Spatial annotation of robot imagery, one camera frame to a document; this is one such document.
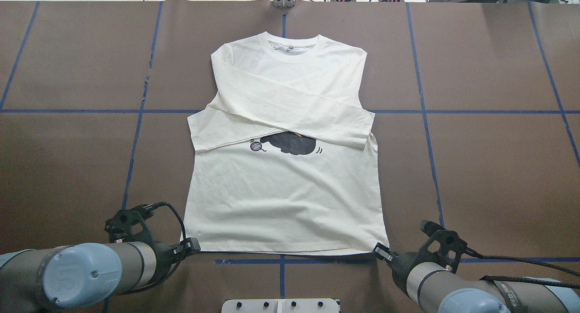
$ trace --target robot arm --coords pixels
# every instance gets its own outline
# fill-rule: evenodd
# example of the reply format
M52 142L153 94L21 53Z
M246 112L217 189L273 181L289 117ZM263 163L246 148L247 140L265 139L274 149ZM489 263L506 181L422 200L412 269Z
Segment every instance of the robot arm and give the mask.
M509 282L489 276L484 277L489 280L462 279L455 274L461 255L479 254L468 248L456 232L435 222L422 222L421 230L429 240L418 252L399 255L378 243L373 254L386 261L394 283L425 313L580 313L580 299L573 290L542 285L566 286L556 280L525 278L526 282ZM431 253L428 247L434 241L440 248ZM455 253L453 259L448 257L450 251Z
M168 246L153 241L145 220L166 202L119 210L107 220L110 244L84 243L0 255L0 312L90 306L111 295L135 293L166 280L180 261L200 250L195 238ZM141 225L142 231L133 233Z

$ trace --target crew neckline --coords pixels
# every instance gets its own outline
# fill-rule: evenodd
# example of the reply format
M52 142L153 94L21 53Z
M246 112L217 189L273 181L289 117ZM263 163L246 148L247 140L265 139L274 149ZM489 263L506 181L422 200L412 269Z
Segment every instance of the crew neckline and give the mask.
M278 61L287 63L299 63L302 61L306 61L307 59L316 55L316 53L321 49L324 43L324 37L321 36L320 34L318 36L309 39L288 39L273 36L268 32L263 32L259 34L259 37L261 46L266 53L268 53L270 56L274 57ZM309 49L309 51L306 51L305 53L299 53L298 55L284 55L283 53L275 51L275 49L273 49L273 47L270 45L270 41L286 46L308 47L313 45L314 47L312 49Z

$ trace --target white mounting plate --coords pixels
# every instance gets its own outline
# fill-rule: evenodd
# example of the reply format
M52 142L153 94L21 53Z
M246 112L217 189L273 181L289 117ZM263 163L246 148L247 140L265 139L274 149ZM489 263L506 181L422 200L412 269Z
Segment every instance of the white mounting plate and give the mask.
M340 313L339 303L334 299L227 300L222 305L222 313Z

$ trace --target white shirt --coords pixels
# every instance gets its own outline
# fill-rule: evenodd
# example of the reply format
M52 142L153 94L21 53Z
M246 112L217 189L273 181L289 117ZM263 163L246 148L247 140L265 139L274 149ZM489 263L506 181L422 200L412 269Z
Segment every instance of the white shirt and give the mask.
M367 253L388 245L374 114L358 99L367 53L266 32L212 53L218 93L188 117L184 223L203 251Z

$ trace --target light blue joint cover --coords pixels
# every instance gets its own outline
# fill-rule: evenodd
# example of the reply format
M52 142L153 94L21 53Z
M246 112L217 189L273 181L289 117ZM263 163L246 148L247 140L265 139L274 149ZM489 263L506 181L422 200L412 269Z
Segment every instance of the light blue joint cover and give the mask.
M90 306L104 300L121 280L121 260L109 247L84 243L55 255L44 272L46 297L61 308Z
M0 270L2 270L2 267L6 263L8 263L8 261L12 260L13 257L19 255L20 253L27 252L27 251L34 251L34 250L28 249L28 250L22 250L22 251L17 251L17 252L12 252L12 253L6 253L5 255L0 255Z
M497 297L481 289L463 288L445 296L438 313L509 313Z
M555 281L560 282L555 279L550 278L534 278L528 277L530 279L544 280L544 281ZM556 286L544 286L548 288L558 299L562 302L564 307L568 310L568 313L580 313L580 297L570 288L556 287Z

